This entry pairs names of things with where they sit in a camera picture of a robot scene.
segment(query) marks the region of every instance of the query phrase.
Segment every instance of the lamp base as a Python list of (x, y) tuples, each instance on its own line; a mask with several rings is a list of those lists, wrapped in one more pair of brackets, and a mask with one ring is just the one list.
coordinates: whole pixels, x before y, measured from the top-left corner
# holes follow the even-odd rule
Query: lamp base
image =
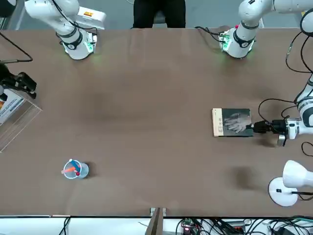
[(290, 207), (297, 202), (298, 195), (291, 193), (297, 191), (298, 190), (296, 188), (285, 187), (282, 177), (272, 179), (268, 185), (269, 196), (273, 202), (282, 207)]

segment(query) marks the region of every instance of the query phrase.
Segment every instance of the person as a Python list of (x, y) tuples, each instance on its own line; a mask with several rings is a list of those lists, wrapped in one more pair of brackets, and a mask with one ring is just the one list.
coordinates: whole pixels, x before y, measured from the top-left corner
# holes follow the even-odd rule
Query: person
[(134, 0), (133, 28), (152, 28), (158, 11), (163, 12), (168, 28), (186, 27), (185, 0)]

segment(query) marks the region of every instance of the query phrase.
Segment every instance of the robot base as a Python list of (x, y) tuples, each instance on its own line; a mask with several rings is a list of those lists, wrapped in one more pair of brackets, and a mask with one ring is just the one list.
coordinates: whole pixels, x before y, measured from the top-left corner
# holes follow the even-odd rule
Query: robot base
[(276, 204), (282, 207), (290, 207), (297, 202), (298, 195), (291, 194), (291, 192), (297, 192), (297, 189), (285, 187), (282, 177), (272, 179), (268, 185), (269, 196)]
[(234, 39), (235, 30), (235, 28), (231, 28), (219, 36), (220, 41), (225, 41), (225, 43), (220, 43), (220, 47), (222, 51), (227, 52), (230, 56), (240, 59), (244, 58), (252, 50), (254, 41), (245, 48), (240, 47)]
[(75, 50), (70, 50), (63, 44), (65, 52), (74, 60), (85, 59), (91, 53), (95, 53), (96, 49), (97, 35), (93, 35), (84, 30), (80, 30), (80, 32), (83, 34), (83, 40)]

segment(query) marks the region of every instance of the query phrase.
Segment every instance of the brown table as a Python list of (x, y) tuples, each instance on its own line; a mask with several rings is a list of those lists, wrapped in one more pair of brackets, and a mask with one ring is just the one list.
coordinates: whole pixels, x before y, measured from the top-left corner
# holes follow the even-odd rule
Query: brown table
[[(38, 82), (44, 111), (1, 154), (0, 214), (148, 215), (166, 207), (168, 215), (311, 215), (312, 202), (282, 208), (267, 187), (289, 159), (313, 169), (300, 148), (313, 136), (286, 147), (275, 147), (273, 135), (215, 138), (211, 119), (212, 108), (243, 107), (258, 121), (263, 99), (295, 98), (308, 79), (284, 64), (297, 32), (262, 29), (253, 52), (236, 60), (195, 29), (104, 31), (83, 61), (64, 53), (54, 31), (6, 32), (34, 57), (9, 67)], [(290, 56), (296, 69), (303, 39)], [(0, 52), (23, 57), (3, 39)], [(270, 102), (262, 112), (279, 118), (285, 107)], [(90, 177), (67, 180), (69, 158), (87, 162)]]

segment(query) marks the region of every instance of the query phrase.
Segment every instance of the lamp shade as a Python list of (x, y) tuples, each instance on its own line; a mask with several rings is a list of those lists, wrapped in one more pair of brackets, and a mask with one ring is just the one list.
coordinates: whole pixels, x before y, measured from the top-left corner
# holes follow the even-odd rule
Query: lamp shade
[(0, 17), (9, 17), (16, 7), (16, 0), (0, 0)]
[(306, 170), (303, 165), (289, 160), (284, 167), (283, 183), (288, 188), (313, 187), (313, 172)]

